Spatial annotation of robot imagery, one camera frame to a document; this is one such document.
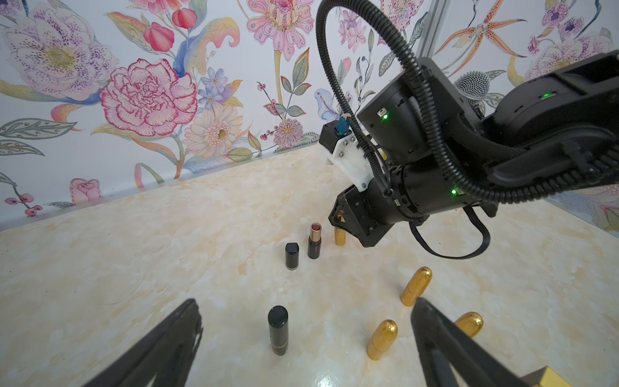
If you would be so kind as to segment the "black lipstick cap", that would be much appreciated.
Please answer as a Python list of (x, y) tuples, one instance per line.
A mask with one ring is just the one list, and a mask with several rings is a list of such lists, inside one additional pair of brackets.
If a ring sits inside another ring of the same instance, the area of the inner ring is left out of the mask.
[(299, 265), (299, 246), (298, 243), (287, 243), (285, 245), (285, 267), (288, 270), (295, 270)]

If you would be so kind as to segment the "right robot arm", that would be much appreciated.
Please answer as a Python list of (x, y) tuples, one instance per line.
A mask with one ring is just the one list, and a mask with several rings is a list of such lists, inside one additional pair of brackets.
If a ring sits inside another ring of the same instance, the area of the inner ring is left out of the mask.
[(501, 204), (528, 203), (618, 180), (618, 54), (598, 53), (546, 72), (509, 92), (483, 116), (432, 59), (414, 56), (387, 15), (369, 1), (343, 1), (373, 28), (402, 71), (354, 112), (331, 65), (326, 24), (339, 4), (324, 1), (316, 17), (322, 67), (343, 115), (319, 138), (351, 180), (329, 220), (366, 248), (395, 223), (414, 236), (432, 215), (463, 209), (477, 217)]

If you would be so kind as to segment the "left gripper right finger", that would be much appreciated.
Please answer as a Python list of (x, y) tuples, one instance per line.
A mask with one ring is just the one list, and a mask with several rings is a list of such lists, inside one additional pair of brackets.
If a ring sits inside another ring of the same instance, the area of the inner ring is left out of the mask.
[(456, 375), (470, 386), (525, 385), (425, 298), (410, 321), (428, 386), (457, 386)]

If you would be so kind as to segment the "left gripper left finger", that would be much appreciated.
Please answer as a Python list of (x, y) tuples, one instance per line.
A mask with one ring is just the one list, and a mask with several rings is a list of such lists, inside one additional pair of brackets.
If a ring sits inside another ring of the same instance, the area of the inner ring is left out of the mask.
[(184, 386), (201, 342), (198, 303), (185, 300), (87, 386)]

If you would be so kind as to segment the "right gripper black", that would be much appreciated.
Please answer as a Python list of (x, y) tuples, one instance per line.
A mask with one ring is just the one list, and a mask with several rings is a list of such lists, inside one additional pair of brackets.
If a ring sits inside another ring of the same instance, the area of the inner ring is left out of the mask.
[(407, 219), (376, 187), (361, 192), (351, 185), (338, 194), (328, 220), (357, 238), (363, 247), (372, 248), (393, 225)]

